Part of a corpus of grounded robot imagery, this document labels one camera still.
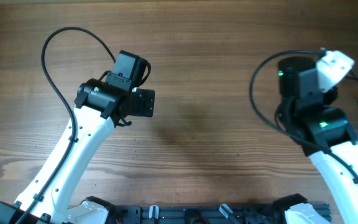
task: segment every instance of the wooden table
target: wooden table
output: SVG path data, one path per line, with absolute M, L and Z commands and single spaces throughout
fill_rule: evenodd
M 40 170 L 68 121 L 40 66 L 45 39 L 66 26 L 89 29 L 117 56 L 146 58 L 156 91 L 153 118 L 129 118 L 97 153 L 71 204 L 94 195 L 117 205 L 272 202 L 300 193 L 332 205 L 323 179 L 288 137 L 251 110 L 248 85 L 266 57 L 289 49 L 339 49 L 356 60 L 358 1 L 197 1 L 0 6 L 0 200 L 13 202 Z M 47 68 L 71 102 L 78 86 L 112 69 L 92 37 L 59 34 Z M 272 118 L 280 99 L 277 61 L 255 86 Z M 358 84 L 340 99 L 358 132 Z

